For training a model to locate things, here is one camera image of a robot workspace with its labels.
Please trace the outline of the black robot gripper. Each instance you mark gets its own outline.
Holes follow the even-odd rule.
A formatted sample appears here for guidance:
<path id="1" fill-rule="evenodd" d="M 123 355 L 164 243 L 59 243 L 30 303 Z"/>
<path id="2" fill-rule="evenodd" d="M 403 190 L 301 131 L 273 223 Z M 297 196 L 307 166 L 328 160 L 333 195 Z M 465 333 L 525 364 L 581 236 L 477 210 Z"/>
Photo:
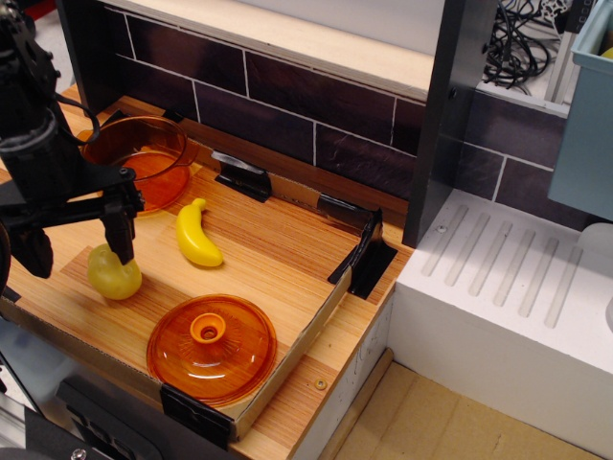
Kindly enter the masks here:
<path id="1" fill-rule="evenodd" d="M 134 259 L 134 219 L 144 200 L 132 169 L 91 163 L 59 137 L 3 142 L 1 159 L 11 177 L 1 185 L 1 222 L 11 231 L 11 254 L 31 274 L 52 273 L 54 253 L 43 228 L 90 219 L 102 221 L 122 265 Z"/>

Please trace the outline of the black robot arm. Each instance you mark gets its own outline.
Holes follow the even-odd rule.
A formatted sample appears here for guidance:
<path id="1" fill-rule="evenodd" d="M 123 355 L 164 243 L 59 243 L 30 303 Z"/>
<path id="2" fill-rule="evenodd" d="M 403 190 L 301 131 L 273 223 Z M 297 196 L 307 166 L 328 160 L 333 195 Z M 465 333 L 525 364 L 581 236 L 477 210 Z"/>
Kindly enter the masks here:
<path id="1" fill-rule="evenodd" d="M 111 250 L 134 258 L 134 220 L 144 208 L 132 169 L 86 160 L 61 111 L 51 53 L 35 41 L 26 14 L 1 4 L 1 160 L 10 175 L 1 186 L 1 277 L 16 259 L 47 278 L 53 250 L 45 229 L 98 219 Z"/>

